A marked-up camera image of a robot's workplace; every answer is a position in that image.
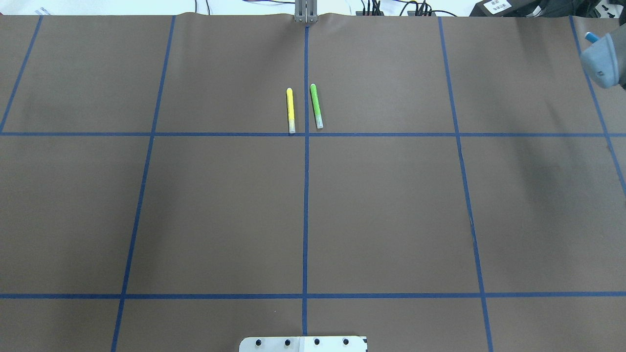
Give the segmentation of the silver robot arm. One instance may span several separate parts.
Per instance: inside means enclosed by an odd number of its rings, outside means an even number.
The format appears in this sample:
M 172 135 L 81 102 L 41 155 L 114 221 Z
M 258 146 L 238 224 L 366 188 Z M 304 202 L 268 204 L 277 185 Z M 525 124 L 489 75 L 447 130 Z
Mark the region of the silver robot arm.
M 588 32 L 590 46 L 581 54 L 586 74 L 600 87 L 611 88 L 626 84 L 626 34 L 624 27 L 599 37 Z

